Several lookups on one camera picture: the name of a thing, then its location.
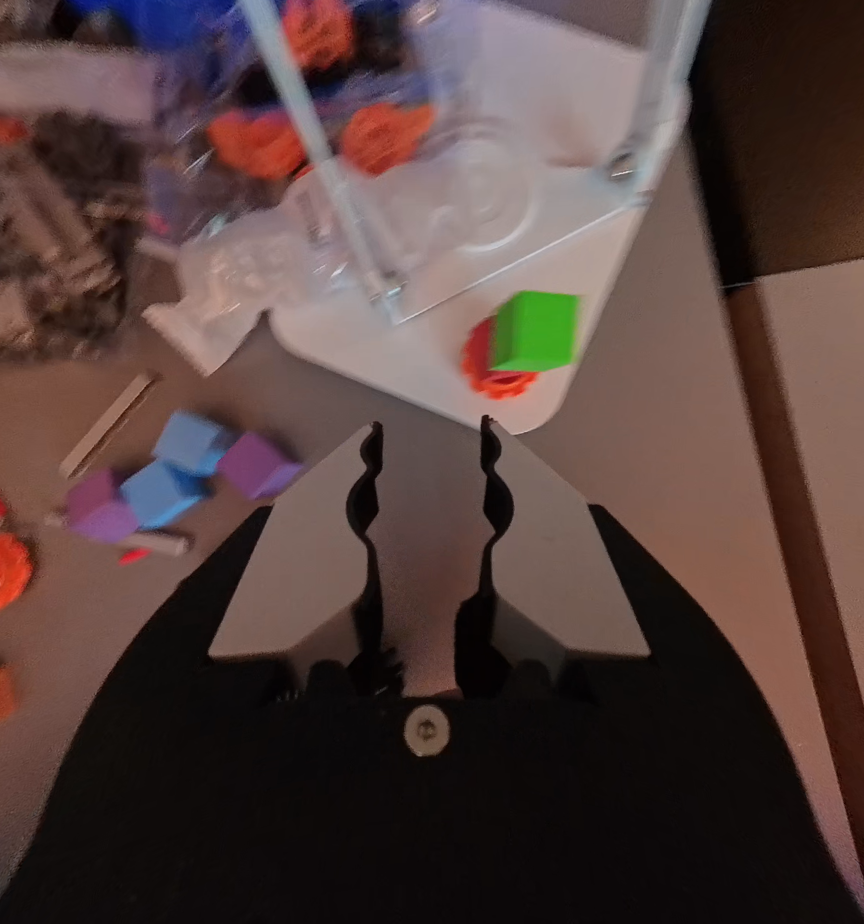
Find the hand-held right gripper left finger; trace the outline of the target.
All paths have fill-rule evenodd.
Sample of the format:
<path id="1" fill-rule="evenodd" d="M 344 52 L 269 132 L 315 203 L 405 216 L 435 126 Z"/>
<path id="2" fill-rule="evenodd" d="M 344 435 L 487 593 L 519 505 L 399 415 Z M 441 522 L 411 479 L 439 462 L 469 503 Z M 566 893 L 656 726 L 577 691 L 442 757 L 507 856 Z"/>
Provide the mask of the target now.
<path id="1" fill-rule="evenodd" d="M 276 661 L 297 690 L 316 664 L 334 662 L 362 695 L 402 691 L 369 535 L 383 448 L 383 427 L 371 422 L 272 503 L 208 649 L 213 661 Z"/>

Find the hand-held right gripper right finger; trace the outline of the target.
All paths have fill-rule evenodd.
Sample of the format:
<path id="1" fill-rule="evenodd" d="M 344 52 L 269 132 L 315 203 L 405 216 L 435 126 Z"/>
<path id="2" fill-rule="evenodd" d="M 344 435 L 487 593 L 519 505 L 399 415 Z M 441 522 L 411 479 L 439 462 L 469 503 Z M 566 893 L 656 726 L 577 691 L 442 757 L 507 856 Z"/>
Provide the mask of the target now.
<path id="1" fill-rule="evenodd" d="M 643 664 L 650 646 L 589 503 L 494 418 L 480 423 L 489 528 L 455 619 L 462 695 L 498 695 L 534 664 L 563 688 L 591 662 Z"/>

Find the purple foam block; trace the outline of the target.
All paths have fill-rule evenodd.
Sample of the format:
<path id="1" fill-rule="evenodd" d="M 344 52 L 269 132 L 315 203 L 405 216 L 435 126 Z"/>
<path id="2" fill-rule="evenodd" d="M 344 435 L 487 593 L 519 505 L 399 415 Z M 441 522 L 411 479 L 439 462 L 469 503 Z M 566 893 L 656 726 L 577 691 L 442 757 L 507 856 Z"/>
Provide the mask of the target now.
<path id="1" fill-rule="evenodd" d="M 282 493 L 304 468 L 263 436 L 245 432 L 218 460 L 215 473 L 247 500 L 259 501 Z"/>
<path id="2" fill-rule="evenodd" d="M 108 544 L 138 531 L 139 523 L 121 492 L 122 479 L 112 468 L 100 468 L 68 489 L 64 499 L 66 527 L 73 533 Z"/>

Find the blue foam block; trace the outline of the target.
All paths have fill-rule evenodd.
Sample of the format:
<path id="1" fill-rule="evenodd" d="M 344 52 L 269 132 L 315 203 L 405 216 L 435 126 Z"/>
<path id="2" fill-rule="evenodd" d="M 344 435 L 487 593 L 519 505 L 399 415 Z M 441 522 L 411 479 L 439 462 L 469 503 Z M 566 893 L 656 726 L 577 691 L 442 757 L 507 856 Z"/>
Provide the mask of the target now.
<path id="1" fill-rule="evenodd" d="M 176 410 L 154 445 L 152 457 L 193 477 L 206 479 L 215 474 L 236 439 L 233 431 L 217 422 Z"/>
<path id="2" fill-rule="evenodd" d="M 209 496 L 204 479 L 161 459 L 125 479 L 120 492 L 141 530 L 172 525 Z"/>

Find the green foam block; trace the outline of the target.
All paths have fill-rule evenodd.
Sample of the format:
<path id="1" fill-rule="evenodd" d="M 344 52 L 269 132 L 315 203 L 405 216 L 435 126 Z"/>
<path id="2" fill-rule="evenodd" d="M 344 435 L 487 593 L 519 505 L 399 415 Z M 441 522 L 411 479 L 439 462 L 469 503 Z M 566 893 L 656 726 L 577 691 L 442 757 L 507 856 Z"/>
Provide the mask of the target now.
<path id="1" fill-rule="evenodd" d="M 489 368 L 495 372 L 549 372 L 573 361 L 580 299 L 520 291 L 493 317 Z"/>

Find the grey desk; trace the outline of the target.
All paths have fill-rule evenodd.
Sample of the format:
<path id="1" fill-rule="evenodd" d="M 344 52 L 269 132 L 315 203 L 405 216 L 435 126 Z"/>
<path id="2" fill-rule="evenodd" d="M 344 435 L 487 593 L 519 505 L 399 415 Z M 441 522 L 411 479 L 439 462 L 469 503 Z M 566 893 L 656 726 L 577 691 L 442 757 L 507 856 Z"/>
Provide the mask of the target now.
<path id="1" fill-rule="evenodd" d="M 686 142 L 676 149 L 572 386 L 521 440 L 604 506 L 750 668 L 795 756 L 835 861 L 864 881 L 756 457 Z M 307 461 L 365 424 L 384 429 L 380 556 L 404 693 L 449 691 L 453 620 L 487 537 L 479 426 L 467 429 L 290 355 L 260 326 L 203 379 L 139 324 L 119 353 L 0 365 L 0 494 L 36 543 L 32 586 L 0 614 L 18 707 L 0 722 L 0 895 L 37 829 L 103 681 L 185 576 L 248 516 L 228 490 L 187 520 L 192 551 L 121 566 L 109 546 L 47 526 L 59 464 L 141 372 L 159 382 L 102 457 L 137 467 L 172 410 L 272 430 Z"/>

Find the long grey beam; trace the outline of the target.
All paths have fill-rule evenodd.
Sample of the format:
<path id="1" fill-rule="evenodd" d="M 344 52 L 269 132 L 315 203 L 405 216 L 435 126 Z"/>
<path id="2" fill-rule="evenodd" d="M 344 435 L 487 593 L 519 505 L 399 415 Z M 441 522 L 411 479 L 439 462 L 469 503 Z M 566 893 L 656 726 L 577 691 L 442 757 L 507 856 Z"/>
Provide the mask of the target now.
<path id="1" fill-rule="evenodd" d="M 133 412 L 161 382 L 161 375 L 155 372 L 138 374 L 99 414 L 64 457 L 59 466 L 60 476 L 70 480 L 84 473 L 103 447 L 120 431 Z"/>
<path id="2" fill-rule="evenodd" d="M 42 523 L 56 529 L 72 531 L 65 514 L 59 511 L 50 511 L 45 514 Z M 185 555 L 192 551 L 194 546 L 193 539 L 188 536 L 159 530 L 136 532 L 117 540 L 96 539 L 95 541 L 110 544 L 126 551 L 146 550 L 150 553 L 158 553 L 169 557 Z"/>

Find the clear bag of mixed parts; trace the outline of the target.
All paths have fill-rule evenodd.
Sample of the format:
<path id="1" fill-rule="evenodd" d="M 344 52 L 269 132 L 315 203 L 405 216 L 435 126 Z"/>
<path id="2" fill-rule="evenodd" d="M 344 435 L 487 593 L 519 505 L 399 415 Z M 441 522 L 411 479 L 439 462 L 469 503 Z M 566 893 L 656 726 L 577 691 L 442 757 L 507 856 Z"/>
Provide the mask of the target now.
<path id="1" fill-rule="evenodd" d="M 0 364 L 91 359 L 131 322 L 151 54 L 0 41 Z"/>

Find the crinkled bag of orange gears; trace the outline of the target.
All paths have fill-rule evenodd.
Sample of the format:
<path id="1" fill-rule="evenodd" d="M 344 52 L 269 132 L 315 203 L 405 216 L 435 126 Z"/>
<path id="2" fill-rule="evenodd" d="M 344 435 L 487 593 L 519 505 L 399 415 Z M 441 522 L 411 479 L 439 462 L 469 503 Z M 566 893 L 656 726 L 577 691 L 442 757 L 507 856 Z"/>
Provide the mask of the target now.
<path id="1" fill-rule="evenodd" d="M 279 309 L 357 289 L 313 159 L 257 50 L 240 2 L 161 58 L 157 140 L 145 166 L 147 238 L 181 295 L 149 325 L 202 376 Z M 357 175 L 414 159 L 435 120 L 408 2 L 276 2 L 292 63 L 330 154 Z"/>

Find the white rounded stand base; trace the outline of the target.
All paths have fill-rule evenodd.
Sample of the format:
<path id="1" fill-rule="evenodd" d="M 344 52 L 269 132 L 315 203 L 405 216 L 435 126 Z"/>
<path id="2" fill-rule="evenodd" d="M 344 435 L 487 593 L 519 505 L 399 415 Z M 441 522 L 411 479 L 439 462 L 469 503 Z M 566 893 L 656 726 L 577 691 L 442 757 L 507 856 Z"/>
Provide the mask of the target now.
<path id="1" fill-rule="evenodd" d="M 562 405 L 634 236 L 650 187 L 606 173 L 628 133 L 646 46 L 480 2 L 469 105 L 413 163 L 377 178 L 347 168 L 351 196 L 394 273 L 392 312 L 360 286 L 269 318 L 291 354 L 454 422 L 487 414 L 528 433 Z M 573 361 L 519 398 L 478 395 L 461 373 L 472 329 L 523 291 L 580 299 Z"/>

